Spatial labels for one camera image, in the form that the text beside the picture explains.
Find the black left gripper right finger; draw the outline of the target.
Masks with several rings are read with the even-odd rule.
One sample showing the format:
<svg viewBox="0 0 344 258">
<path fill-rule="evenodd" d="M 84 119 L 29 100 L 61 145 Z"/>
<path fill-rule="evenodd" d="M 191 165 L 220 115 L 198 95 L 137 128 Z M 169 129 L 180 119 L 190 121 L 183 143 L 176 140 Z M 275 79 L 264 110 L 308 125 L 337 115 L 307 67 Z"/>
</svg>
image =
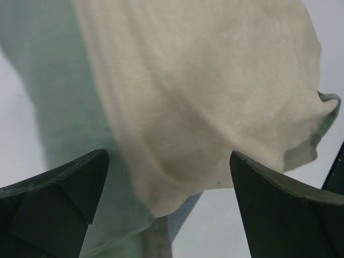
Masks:
<svg viewBox="0 0 344 258">
<path fill-rule="evenodd" d="M 240 152 L 230 170 L 251 257 L 343 257 L 343 196 Z"/>
</svg>

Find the blue-grey pillowcase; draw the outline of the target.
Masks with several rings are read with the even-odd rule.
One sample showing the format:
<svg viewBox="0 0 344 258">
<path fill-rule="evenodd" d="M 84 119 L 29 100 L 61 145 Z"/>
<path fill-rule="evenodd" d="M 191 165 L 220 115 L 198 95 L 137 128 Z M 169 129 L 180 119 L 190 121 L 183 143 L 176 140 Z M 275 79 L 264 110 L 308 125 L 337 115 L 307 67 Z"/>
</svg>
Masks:
<svg viewBox="0 0 344 258">
<path fill-rule="evenodd" d="M 47 169 L 95 149 L 110 167 L 81 257 L 171 257 L 199 194 L 177 210 L 153 215 L 135 191 L 97 90 L 76 1 L 1 1 L 1 50 L 21 77 L 35 109 Z"/>
</svg>

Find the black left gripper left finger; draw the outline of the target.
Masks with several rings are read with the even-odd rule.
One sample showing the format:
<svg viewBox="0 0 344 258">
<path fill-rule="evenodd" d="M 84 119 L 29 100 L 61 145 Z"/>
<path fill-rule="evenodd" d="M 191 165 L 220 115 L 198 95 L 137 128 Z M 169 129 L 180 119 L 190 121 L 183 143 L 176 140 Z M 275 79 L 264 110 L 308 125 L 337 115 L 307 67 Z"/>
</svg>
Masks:
<svg viewBox="0 0 344 258">
<path fill-rule="evenodd" d="M 79 257 L 109 168 L 94 150 L 1 188 L 1 257 Z"/>
</svg>

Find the cream white pillow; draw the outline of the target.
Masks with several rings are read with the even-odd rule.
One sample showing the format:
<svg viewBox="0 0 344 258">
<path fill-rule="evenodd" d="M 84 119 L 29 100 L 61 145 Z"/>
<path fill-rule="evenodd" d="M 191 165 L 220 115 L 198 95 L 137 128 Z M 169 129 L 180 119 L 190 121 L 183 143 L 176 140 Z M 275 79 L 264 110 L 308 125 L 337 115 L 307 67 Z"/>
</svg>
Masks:
<svg viewBox="0 0 344 258">
<path fill-rule="evenodd" d="M 241 152 L 313 161 L 339 100 L 302 1 L 76 1 L 95 83 L 138 197 L 156 217 L 230 188 Z"/>
</svg>

